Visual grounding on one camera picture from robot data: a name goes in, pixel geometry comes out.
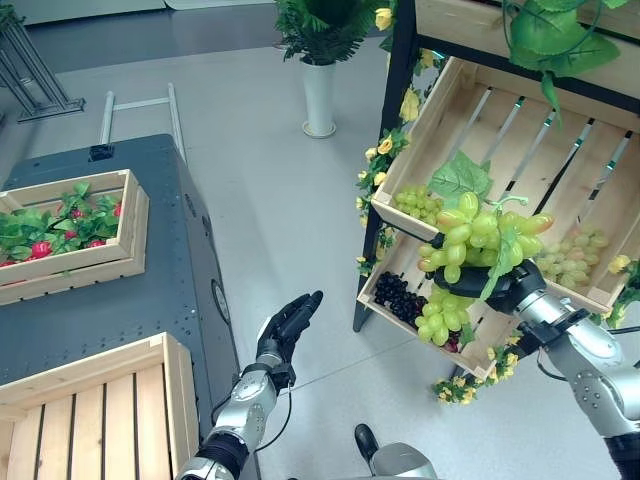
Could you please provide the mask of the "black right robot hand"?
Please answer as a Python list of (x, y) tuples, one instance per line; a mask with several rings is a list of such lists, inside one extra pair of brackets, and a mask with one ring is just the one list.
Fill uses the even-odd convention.
[(429, 276), (438, 287), (457, 296), (483, 301), (494, 311), (507, 315), (513, 314), (517, 305), (529, 294), (546, 289), (546, 282), (538, 267), (531, 260), (525, 259), (510, 272), (499, 276), (493, 290), (484, 298), (481, 294), (489, 281), (489, 270), (489, 267), (462, 266), (456, 283), (445, 280), (443, 267), (437, 268)]

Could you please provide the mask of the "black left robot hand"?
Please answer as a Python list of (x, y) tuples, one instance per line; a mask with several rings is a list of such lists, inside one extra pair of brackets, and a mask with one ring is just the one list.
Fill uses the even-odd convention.
[(317, 290), (304, 294), (285, 305), (263, 325), (257, 342), (256, 359), (275, 355), (281, 362), (290, 363), (296, 342), (302, 332), (310, 326), (310, 319), (323, 299)]

